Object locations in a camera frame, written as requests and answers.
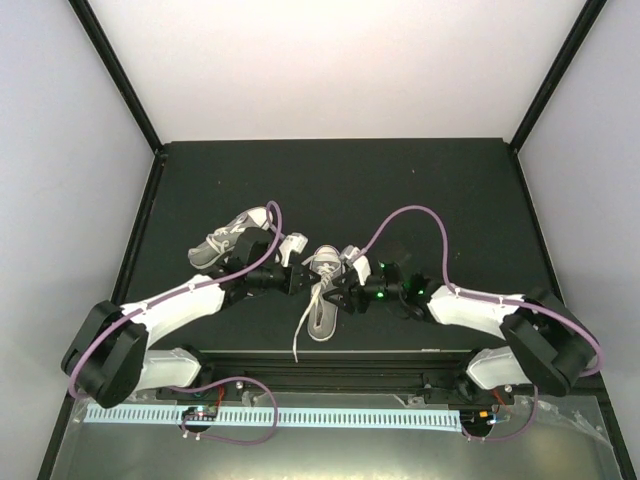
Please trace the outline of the left small circuit board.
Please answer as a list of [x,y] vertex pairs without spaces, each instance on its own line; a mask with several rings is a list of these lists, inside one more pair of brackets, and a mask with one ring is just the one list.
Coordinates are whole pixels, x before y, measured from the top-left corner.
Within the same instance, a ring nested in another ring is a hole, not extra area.
[[191,421],[214,421],[217,417],[216,407],[191,406],[182,413],[182,419]]

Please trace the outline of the small circuit board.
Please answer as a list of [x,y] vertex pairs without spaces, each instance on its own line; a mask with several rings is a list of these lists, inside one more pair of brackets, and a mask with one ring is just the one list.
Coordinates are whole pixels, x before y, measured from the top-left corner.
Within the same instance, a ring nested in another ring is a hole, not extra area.
[[216,407],[191,406],[182,413],[182,419],[191,421],[214,421],[217,417]]
[[476,410],[471,412],[471,421],[473,423],[492,423],[496,419],[493,411],[490,410]]

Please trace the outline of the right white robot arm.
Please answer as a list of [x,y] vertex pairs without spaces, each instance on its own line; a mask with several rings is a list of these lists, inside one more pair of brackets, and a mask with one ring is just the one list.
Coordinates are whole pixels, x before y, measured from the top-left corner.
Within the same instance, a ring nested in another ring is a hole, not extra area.
[[474,353],[455,377],[456,394],[467,403],[507,385],[562,397],[598,362],[595,338],[548,291],[499,295],[449,286],[423,273],[406,277],[397,264],[373,264],[354,246],[340,258],[343,271],[322,295],[337,309],[364,313],[375,301],[391,301],[413,320],[502,341],[499,348]]

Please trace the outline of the black frame post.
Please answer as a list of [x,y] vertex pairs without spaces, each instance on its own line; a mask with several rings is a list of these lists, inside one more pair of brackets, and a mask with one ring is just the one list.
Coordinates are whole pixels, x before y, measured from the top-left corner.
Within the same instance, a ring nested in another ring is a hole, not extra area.
[[87,0],[69,0],[68,3],[83,27],[102,64],[106,68],[140,133],[143,135],[151,151],[157,154],[162,150],[163,143],[152,125],[139,96],[90,2]]
[[587,0],[584,2],[509,142],[510,149],[514,154],[518,154],[522,150],[606,4],[607,0]]

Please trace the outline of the right black frame post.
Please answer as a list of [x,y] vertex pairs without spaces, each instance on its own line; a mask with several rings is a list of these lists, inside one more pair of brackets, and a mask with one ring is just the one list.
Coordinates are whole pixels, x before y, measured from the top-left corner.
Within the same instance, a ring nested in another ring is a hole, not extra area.
[[518,154],[522,150],[606,4],[607,0],[587,0],[584,2],[509,142],[510,149],[514,154]]

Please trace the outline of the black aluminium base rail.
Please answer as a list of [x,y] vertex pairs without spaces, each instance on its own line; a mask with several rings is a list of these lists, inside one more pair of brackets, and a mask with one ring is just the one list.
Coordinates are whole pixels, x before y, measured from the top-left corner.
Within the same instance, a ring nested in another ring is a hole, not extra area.
[[514,403],[503,387],[483,391],[463,378],[463,352],[303,351],[299,359],[285,351],[218,351],[198,355],[202,368],[188,386],[203,387],[230,378],[228,400],[258,393],[248,377],[278,393],[416,395],[429,403],[482,406]]

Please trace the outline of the grey sneaker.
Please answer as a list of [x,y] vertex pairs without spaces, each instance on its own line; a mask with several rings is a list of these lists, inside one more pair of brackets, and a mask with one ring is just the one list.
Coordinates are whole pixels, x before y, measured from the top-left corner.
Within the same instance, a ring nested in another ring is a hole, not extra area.
[[227,225],[208,234],[197,247],[188,250],[188,260],[192,267],[203,270],[231,252],[239,236],[247,228],[261,228],[266,230],[273,220],[273,214],[265,207],[254,207],[236,216]]
[[333,246],[323,245],[303,262],[312,273],[319,276],[319,281],[311,287],[310,300],[301,315],[292,341],[292,354],[298,362],[298,336],[307,328],[310,338],[316,342],[329,341],[337,326],[338,308],[325,300],[323,295],[334,288],[334,280],[344,273],[340,252]]

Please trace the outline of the left black frame post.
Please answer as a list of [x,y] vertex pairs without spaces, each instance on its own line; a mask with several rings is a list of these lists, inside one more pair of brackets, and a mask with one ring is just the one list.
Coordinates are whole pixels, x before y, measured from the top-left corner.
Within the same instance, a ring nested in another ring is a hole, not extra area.
[[90,2],[87,0],[69,0],[68,3],[83,27],[102,64],[106,68],[140,133],[143,135],[151,151],[157,154],[162,150],[163,143],[152,125],[139,96]]

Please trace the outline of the right small circuit board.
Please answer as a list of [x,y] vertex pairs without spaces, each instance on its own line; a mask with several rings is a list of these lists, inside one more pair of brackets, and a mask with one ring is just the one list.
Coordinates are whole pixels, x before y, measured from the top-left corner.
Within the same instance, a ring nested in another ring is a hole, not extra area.
[[496,419],[493,411],[490,410],[476,410],[471,412],[471,421],[473,423],[492,423]]

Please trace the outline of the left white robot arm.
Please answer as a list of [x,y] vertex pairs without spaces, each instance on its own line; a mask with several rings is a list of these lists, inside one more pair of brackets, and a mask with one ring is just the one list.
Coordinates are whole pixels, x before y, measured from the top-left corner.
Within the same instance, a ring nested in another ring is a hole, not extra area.
[[75,395],[112,408],[140,390],[176,388],[193,399],[214,388],[213,372],[192,348],[157,350],[178,329],[260,290],[294,295],[318,281],[299,258],[308,243],[300,233],[278,240],[249,227],[231,249],[185,283],[152,298],[118,306],[108,300],[88,313],[61,361]]

